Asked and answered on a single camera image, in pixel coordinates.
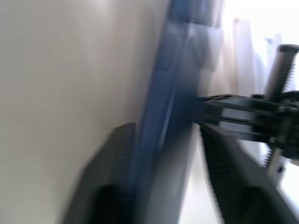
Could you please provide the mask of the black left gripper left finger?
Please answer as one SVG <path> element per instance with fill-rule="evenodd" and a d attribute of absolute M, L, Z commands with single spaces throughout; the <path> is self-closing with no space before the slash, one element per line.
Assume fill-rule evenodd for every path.
<path fill-rule="evenodd" d="M 84 167 L 67 207 L 69 224 L 123 224 L 127 221 L 129 170 L 135 124 L 115 128 Z"/>

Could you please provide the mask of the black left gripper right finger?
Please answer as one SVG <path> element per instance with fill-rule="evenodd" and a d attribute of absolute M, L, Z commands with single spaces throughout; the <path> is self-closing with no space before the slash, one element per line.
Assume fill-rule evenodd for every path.
<path fill-rule="evenodd" d="M 297 224 L 299 216 L 228 131 L 200 127 L 209 179 L 226 224 Z"/>

